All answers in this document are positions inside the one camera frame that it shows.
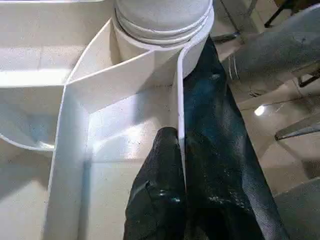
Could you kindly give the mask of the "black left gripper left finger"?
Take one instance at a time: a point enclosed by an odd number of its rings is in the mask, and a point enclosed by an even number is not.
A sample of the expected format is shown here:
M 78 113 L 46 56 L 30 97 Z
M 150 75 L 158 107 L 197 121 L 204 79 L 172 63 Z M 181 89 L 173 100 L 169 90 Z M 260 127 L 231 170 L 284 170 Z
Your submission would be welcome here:
M 187 221 L 178 131 L 158 130 L 136 175 L 125 210 L 123 239 L 182 240 Z

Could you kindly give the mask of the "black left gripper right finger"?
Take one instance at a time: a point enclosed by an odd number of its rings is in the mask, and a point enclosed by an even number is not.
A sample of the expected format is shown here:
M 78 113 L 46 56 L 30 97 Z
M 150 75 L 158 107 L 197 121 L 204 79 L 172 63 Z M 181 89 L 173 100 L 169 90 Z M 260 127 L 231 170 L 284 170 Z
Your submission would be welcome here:
M 208 240 L 262 240 L 239 167 L 201 133 L 185 136 L 187 198 L 193 225 Z

